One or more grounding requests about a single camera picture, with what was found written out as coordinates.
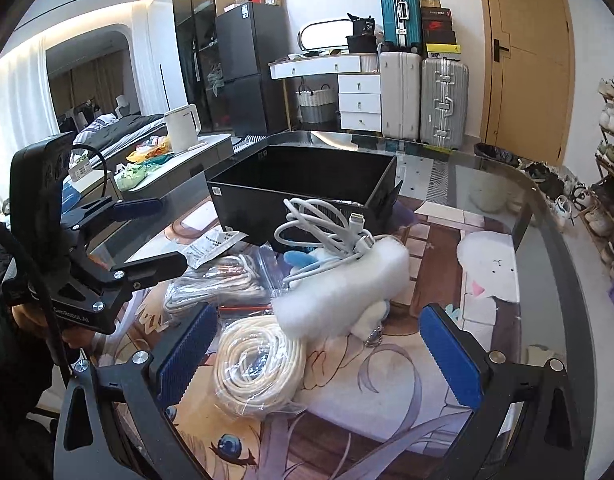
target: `glass table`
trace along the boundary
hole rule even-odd
[[[451,312],[486,351],[537,366],[551,357],[561,360],[588,452],[595,370],[584,298],[548,205],[532,181],[509,166],[407,141],[285,132],[189,178],[162,198],[160,215],[127,222],[93,254],[118,265],[136,253],[175,249],[164,230],[208,199],[207,180],[272,145],[395,155],[399,201],[418,216],[417,224],[398,233],[409,249],[410,282],[391,302],[379,347],[366,348],[352,335],[309,344],[295,396],[306,406],[299,416],[274,413],[260,421],[223,413],[211,394],[212,345],[177,405],[174,423],[213,479],[280,480],[294,470],[302,479],[427,476],[470,413],[421,339],[418,316],[428,303]],[[484,236],[465,244],[468,257],[461,266],[456,248],[472,233]],[[160,288],[150,293],[156,309]],[[511,419],[501,434],[509,432]],[[404,445],[421,424],[429,431]]]

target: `electric kettle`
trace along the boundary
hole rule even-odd
[[[198,144],[200,119],[196,105],[185,105],[168,111],[165,114],[165,124],[174,153],[186,152]]]

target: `wooden door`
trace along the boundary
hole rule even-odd
[[[557,164],[564,155],[574,90],[567,1],[487,3],[492,84],[483,116],[486,142]]]

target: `glass cabinet door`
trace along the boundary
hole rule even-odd
[[[174,18],[187,100],[198,108],[204,131],[228,129],[214,0],[174,0]]]

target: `person's hand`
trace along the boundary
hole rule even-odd
[[[11,307],[14,321],[21,330],[35,335],[41,339],[47,339],[49,331],[47,320],[39,306],[34,304],[22,304]],[[95,332],[81,326],[72,326],[62,331],[62,340],[70,348],[84,348],[91,343]]]

